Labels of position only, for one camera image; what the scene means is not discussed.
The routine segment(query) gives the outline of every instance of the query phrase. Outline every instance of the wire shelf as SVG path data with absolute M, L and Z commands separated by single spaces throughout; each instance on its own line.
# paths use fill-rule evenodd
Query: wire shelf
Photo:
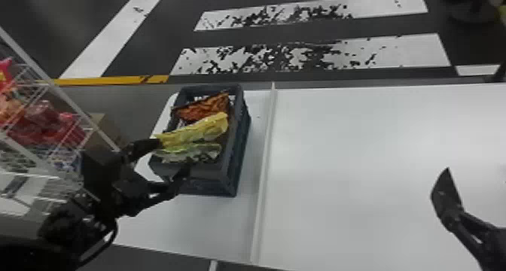
M 119 150 L 0 27 L 0 222 L 42 222 L 80 190 L 94 134 Z

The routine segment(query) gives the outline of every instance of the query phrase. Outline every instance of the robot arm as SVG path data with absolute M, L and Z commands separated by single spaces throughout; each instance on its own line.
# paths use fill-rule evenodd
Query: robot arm
M 445 169 L 431 193 L 441 223 L 476 258 L 483 271 L 506 270 L 506 229 L 467 213 L 449 169 Z
M 38 230 L 37 240 L 2 239 L 0 254 L 10 259 L 2 260 L 3 267 L 12 263 L 12 269 L 75 270 L 112 244 L 118 218 L 135 217 L 176 197 L 190 174 L 191 163 L 184 163 L 174 176 L 160 182 L 148 181 L 133 170 L 133 162 L 161 146 L 158 139 L 146 139 L 121 152 L 104 147 L 83 152 L 84 186 L 51 212 Z M 109 240 L 97 248 L 108 234 Z

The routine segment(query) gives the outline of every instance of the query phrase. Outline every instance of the yellow line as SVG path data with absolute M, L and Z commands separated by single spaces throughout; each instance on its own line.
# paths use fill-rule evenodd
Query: yellow line
M 54 82 L 62 86 L 84 85 L 121 85 L 121 84 L 164 84 L 169 79 L 168 75 L 136 75 L 125 77 L 106 78 L 62 78 Z

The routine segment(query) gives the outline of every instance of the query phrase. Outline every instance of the white table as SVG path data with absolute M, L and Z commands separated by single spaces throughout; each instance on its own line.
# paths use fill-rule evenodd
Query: white table
M 123 219 L 120 244 L 300 271 L 478 270 L 429 200 L 447 166 L 467 210 L 506 225 L 506 85 L 245 97 L 238 197 L 179 196 Z

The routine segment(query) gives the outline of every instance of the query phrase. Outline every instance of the floor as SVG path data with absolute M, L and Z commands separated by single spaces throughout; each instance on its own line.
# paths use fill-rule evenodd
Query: floor
M 85 111 L 105 112 L 141 139 L 185 84 L 399 85 L 472 75 L 466 66 L 504 59 L 502 24 L 462 26 L 447 8 L 441 0 L 0 0 L 0 26 L 53 78 L 170 75 L 163 85 L 65 88 Z M 205 270 L 209 260 L 114 246 L 85 270 L 111 266 Z

